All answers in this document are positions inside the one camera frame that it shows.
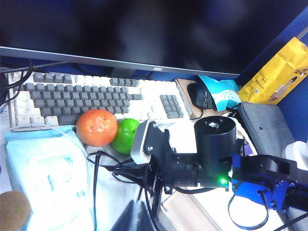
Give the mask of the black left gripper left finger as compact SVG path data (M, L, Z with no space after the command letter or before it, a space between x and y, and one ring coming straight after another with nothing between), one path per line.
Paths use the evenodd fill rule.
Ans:
M131 200L111 228L111 231L137 231L140 203Z

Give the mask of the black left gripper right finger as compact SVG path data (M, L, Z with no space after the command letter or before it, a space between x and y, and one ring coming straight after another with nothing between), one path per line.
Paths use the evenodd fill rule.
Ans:
M144 202L141 202L139 211L139 230L140 231L155 231L155 227L148 214L147 207Z

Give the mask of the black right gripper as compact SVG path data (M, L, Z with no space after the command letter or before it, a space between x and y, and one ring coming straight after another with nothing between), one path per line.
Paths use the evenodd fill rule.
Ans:
M161 131L155 122L150 122L147 128L144 150L151 155L150 163L153 165L154 175L157 176L155 186L149 181L149 169L145 168L145 189L150 193L152 206L149 209L151 218L159 215L161 196L163 191L172 194L176 187L196 187L198 185L197 155L190 153L177 153L170 147L169 131Z

